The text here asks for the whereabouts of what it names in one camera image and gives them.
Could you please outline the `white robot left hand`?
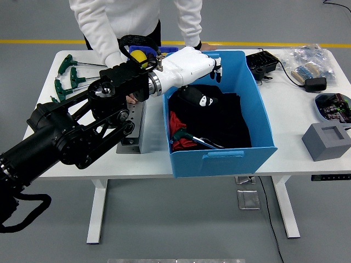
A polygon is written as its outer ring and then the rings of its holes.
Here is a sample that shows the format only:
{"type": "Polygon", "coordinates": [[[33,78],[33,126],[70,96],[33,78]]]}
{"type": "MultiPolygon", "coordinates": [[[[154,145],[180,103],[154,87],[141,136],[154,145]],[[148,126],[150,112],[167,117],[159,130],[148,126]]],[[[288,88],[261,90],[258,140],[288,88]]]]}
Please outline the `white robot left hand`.
{"type": "Polygon", "coordinates": [[[154,93],[160,96],[171,87],[177,87],[179,97],[197,107],[209,107],[218,102],[217,98],[205,95],[192,83],[210,75],[217,82],[222,77],[222,59],[218,54],[208,56],[193,47],[185,47],[162,60],[162,70],[153,70],[154,93]]]}

